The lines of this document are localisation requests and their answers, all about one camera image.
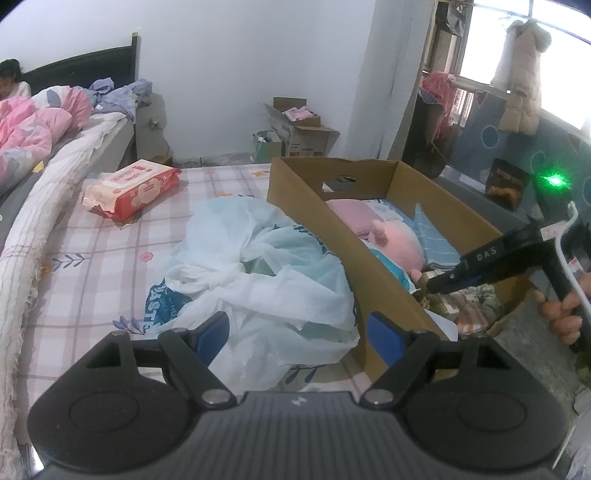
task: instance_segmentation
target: blanket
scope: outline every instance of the blanket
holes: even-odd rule
[[[80,111],[72,108],[69,112],[81,120]],[[91,120],[56,153],[31,189],[0,255],[0,479],[22,478],[13,434],[17,418],[13,402],[15,371],[22,346],[22,322],[37,296],[35,279],[40,275],[47,238],[76,186],[90,170],[92,153],[122,118],[121,113],[110,113],[96,125]]]
[[[45,160],[70,129],[90,118],[90,100],[79,88],[52,87],[34,97],[0,102],[0,195]]]

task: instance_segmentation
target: cardboard box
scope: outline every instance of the cardboard box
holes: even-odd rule
[[[325,192],[335,177],[350,177],[349,190]],[[427,177],[404,164],[383,160],[274,158],[267,200],[321,238],[343,262],[359,305],[359,346],[353,356],[372,381],[386,365],[366,342],[365,320],[379,310],[407,330],[443,332],[382,263],[328,208],[336,198],[387,199],[411,218],[419,202],[435,227],[460,252],[467,253],[500,236],[490,223]],[[507,312],[523,299],[531,284],[525,276],[496,285]]]
[[[269,112],[271,128],[285,142],[285,154],[289,157],[323,157],[335,144],[339,132],[328,127],[296,125],[280,110],[265,104]]]
[[[290,108],[302,108],[303,106],[306,106],[307,101],[308,100],[305,98],[273,97],[273,108],[283,113]],[[298,127],[322,127],[320,115],[314,112],[312,113],[314,116],[312,118],[306,118],[305,120],[291,121],[287,117],[285,119],[292,125],[297,125]]]
[[[270,142],[259,142],[258,137],[264,137]],[[252,142],[255,163],[270,163],[273,157],[280,157],[283,153],[283,142],[274,130],[262,130],[257,132]]]

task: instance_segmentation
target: pink plush toy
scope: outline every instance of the pink plush toy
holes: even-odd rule
[[[416,234],[408,225],[373,220],[368,240],[408,273],[413,282],[418,282],[425,266],[425,255]]]

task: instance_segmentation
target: hanging clothes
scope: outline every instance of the hanging clothes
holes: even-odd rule
[[[453,79],[455,79],[453,75],[435,70],[425,77],[419,89],[419,94],[425,103],[439,103],[445,110],[445,115],[442,115],[439,120],[435,138],[449,129],[449,114],[452,111],[453,99],[456,97],[456,87],[450,83]]]
[[[507,29],[505,45],[491,85],[510,90],[499,129],[535,135],[542,110],[540,80],[541,54],[548,50],[552,36],[529,20],[516,20]]]

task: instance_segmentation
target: pink comforter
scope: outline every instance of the pink comforter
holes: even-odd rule
[[[76,87],[0,101],[0,195],[48,158],[66,131],[83,127],[91,113],[90,100]]]

